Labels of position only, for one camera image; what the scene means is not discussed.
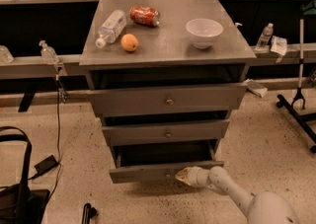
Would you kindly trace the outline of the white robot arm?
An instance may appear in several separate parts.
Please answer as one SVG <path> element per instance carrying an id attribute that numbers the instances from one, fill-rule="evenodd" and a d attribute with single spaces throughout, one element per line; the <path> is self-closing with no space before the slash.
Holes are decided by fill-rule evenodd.
<path id="1" fill-rule="evenodd" d="M 246 217 L 247 224 L 300 224 L 293 207 L 284 198 L 268 190 L 257 194 L 246 191 L 220 166 L 209 170 L 186 167 L 176 174 L 176 179 L 191 187 L 228 195 Z"/>

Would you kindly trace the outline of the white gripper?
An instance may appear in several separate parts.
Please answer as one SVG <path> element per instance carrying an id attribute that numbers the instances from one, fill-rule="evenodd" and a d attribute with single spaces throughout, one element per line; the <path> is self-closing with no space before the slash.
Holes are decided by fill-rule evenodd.
<path id="1" fill-rule="evenodd" d="M 192 187 L 208 187 L 211 185 L 209 170 L 200 167 L 186 167 L 179 171 L 175 178 Z"/>

